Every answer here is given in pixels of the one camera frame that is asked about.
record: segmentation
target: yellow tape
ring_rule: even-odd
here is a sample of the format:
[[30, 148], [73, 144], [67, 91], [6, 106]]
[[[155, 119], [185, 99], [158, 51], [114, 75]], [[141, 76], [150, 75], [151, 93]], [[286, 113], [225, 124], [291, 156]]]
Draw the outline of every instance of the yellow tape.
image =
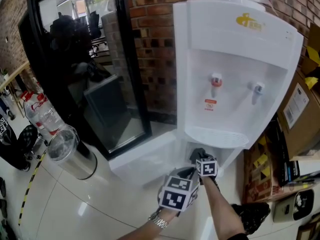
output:
[[313, 60], [314, 62], [320, 64], [320, 57], [319, 57], [319, 53], [313, 49], [312, 47], [310, 46], [307, 46], [306, 47], [306, 50], [308, 51], [308, 54], [309, 54], [309, 58], [311, 60]]
[[266, 137], [263, 136], [261, 139], [259, 139], [258, 143], [261, 144], [262, 146], [266, 145], [267, 143]]
[[318, 82], [318, 78], [316, 77], [306, 77], [304, 79], [305, 84], [308, 86], [309, 90]]
[[27, 189], [26, 189], [26, 191], [25, 191], [23, 203], [22, 203], [22, 205], [21, 205], [21, 211], [20, 211], [20, 215], [19, 215], [19, 220], [18, 220], [18, 225], [19, 225], [19, 226], [20, 226], [20, 224], [21, 224], [22, 214], [24, 213], [24, 207], [25, 207], [26, 202], [27, 202], [27, 196], [28, 196], [28, 194], [29, 194], [29, 190], [30, 190], [30, 188], [31, 188], [32, 182], [34, 181], [35, 175], [36, 175], [36, 173], [37, 173], [37, 171], [38, 171], [38, 168], [39, 168], [39, 166], [41, 165], [41, 162], [43, 161], [45, 155], [46, 155], [46, 151], [43, 152], [41, 159], [39, 160], [38, 164], [36, 165], [35, 170], [34, 170], [34, 172], [33, 172], [33, 174], [32, 174], [32, 177], [31, 177], [31, 179], [30, 179], [30, 181], [29, 181], [28, 187], [27, 187]]
[[253, 164], [256, 168], [263, 165], [266, 161], [268, 161], [268, 156], [266, 153], [263, 153]]
[[261, 171], [266, 177], [270, 176], [270, 166], [267, 166], [267, 168], [263, 169]]

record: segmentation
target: glass door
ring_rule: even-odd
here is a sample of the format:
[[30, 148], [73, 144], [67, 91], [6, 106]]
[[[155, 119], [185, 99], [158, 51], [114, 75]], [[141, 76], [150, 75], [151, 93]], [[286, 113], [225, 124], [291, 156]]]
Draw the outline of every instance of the glass door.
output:
[[108, 158], [151, 135], [127, 0], [28, 0], [48, 98]]

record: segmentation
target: yellow logo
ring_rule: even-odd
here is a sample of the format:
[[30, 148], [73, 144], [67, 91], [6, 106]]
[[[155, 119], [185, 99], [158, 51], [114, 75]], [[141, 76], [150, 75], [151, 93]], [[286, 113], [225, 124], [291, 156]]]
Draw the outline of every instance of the yellow logo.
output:
[[249, 13], [244, 13], [242, 16], [236, 18], [236, 23], [246, 28], [261, 31], [262, 25], [259, 24], [254, 18], [250, 18]]

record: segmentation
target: white tile floor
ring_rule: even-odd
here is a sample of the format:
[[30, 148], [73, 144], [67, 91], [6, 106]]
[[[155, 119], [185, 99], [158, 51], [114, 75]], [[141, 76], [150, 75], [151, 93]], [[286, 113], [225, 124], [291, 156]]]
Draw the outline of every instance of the white tile floor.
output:
[[[9, 123], [16, 134], [28, 124], [20, 116]], [[171, 127], [166, 125], [165, 129], [171, 130]], [[0, 177], [6, 180], [9, 221], [21, 239], [115, 240], [145, 223], [157, 208], [156, 196], [161, 179], [144, 188], [128, 185], [110, 172], [108, 162], [97, 150], [94, 153], [98, 167], [87, 180], [75, 179], [46, 157], [28, 194], [20, 227], [18, 218], [21, 204], [37, 161], [32, 161], [29, 172], [21, 172], [0, 158]], [[222, 194], [230, 203], [240, 203], [242, 179], [243, 159], [240, 156], [218, 181]], [[319, 185], [315, 191], [316, 196], [319, 196]], [[316, 198], [313, 210], [316, 212], [319, 209], [320, 200]], [[204, 189], [201, 189], [196, 203], [175, 219], [159, 239], [199, 240], [208, 216], [208, 200]], [[250, 238], [295, 239], [303, 221], [273, 223], [271, 212]]]

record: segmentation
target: drip tray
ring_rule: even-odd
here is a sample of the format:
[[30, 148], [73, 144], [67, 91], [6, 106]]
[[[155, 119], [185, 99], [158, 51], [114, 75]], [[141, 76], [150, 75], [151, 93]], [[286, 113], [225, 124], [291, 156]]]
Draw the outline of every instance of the drip tray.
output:
[[220, 149], [244, 148], [249, 142], [244, 134], [224, 130], [193, 126], [187, 127], [185, 133], [199, 143]]

